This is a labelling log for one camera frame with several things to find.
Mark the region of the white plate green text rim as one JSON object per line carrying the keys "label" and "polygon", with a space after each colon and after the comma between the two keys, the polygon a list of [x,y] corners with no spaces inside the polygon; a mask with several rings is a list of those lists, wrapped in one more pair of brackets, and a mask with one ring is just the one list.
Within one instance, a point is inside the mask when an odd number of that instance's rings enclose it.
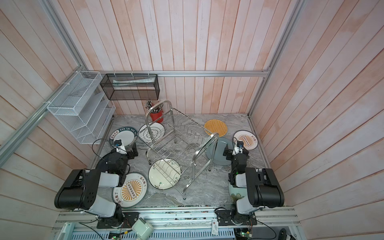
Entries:
{"label": "white plate green text rim", "polygon": [[114,147],[115,140],[121,140],[125,147],[130,147],[135,143],[138,137],[138,131],[133,127],[122,127],[115,130],[109,138],[111,147]]}

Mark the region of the white plate cloud line pattern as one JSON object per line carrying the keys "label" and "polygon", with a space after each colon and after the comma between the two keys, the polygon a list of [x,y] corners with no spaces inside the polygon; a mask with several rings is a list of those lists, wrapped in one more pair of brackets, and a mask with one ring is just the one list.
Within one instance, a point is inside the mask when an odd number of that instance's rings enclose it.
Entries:
{"label": "white plate cloud line pattern", "polygon": [[144,124],[139,130],[139,138],[146,144],[161,139],[165,135],[165,127],[159,123],[153,123],[150,126]]}

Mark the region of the large orange sunburst plate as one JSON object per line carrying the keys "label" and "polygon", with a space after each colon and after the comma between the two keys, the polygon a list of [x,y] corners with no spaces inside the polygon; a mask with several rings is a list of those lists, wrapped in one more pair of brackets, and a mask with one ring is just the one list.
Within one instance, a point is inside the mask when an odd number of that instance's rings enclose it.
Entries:
{"label": "large orange sunburst plate", "polygon": [[147,179],[144,175],[129,173],[124,184],[113,189],[113,200],[122,208],[131,208],[144,199],[147,189]]}

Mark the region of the stainless steel dish rack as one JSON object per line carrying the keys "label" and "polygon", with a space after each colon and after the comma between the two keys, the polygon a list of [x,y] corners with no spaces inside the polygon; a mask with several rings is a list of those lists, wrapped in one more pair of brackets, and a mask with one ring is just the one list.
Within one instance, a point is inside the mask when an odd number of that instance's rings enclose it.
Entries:
{"label": "stainless steel dish rack", "polygon": [[146,156],[150,165],[158,160],[172,159],[181,166],[181,178],[173,187],[187,198],[187,190],[204,171],[211,171],[213,158],[208,159],[206,150],[209,143],[214,143],[216,150],[219,134],[208,135],[202,124],[172,106],[171,101],[164,100],[151,105],[145,118],[147,126],[153,122],[150,113],[163,110],[165,135],[148,146]]}

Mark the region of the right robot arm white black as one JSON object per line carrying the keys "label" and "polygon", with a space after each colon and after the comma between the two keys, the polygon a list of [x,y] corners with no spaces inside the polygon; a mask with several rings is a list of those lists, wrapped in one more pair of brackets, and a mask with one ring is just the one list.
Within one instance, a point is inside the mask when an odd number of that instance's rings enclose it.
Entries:
{"label": "right robot arm white black", "polygon": [[247,166],[249,152],[225,147],[223,156],[231,161],[229,191],[234,201],[233,216],[245,217],[261,208],[282,207],[284,193],[272,169]]}

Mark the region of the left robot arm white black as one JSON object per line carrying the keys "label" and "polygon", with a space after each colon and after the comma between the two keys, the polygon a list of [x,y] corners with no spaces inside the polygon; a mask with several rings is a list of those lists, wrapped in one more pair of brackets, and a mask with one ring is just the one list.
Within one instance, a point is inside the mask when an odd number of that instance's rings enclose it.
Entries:
{"label": "left robot arm white black", "polygon": [[94,169],[73,170],[69,174],[56,194],[55,207],[85,211],[101,218],[120,214],[121,206],[114,200],[98,196],[98,190],[122,187],[127,176],[128,161],[138,155],[135,143],[127,148],[115,143],[114,149],[104,155]]}

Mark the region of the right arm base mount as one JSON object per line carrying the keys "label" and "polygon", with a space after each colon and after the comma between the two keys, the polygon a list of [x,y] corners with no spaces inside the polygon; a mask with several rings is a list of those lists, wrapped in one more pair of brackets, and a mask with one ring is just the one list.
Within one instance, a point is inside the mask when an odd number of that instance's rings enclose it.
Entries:
{"label": "right arm base mount", "polygon": [[238,214],[235,210],[217,208],[214,213],[217,215],[219,226],[257,225],[255,217]]}

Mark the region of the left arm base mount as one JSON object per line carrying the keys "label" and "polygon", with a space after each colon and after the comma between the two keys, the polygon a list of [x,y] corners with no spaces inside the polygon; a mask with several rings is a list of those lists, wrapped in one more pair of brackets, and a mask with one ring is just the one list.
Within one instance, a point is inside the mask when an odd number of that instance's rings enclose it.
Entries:
{"label": "left arm base mount", "polygon": [[110,218],[100,218],[97,229],[131,228],[139,219],[139,212],[123,212]]}

